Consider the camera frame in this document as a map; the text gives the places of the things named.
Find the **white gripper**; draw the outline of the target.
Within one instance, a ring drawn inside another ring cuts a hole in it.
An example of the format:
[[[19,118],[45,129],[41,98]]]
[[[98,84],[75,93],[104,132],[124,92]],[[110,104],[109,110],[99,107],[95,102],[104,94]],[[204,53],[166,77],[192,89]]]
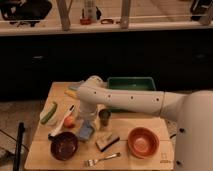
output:
[[[90,123],[97,118],[97,107],[95,105],[81,104],[79,108],[79,116]]]

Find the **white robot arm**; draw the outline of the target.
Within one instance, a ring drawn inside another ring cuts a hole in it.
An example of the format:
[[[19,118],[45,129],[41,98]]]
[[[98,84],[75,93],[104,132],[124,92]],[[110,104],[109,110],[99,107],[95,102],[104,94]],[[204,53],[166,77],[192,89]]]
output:
[[[177,123],[174,171],[213,171],[213,91],[116,90],[91,76],[77,89],[82,104],[103,104]]]

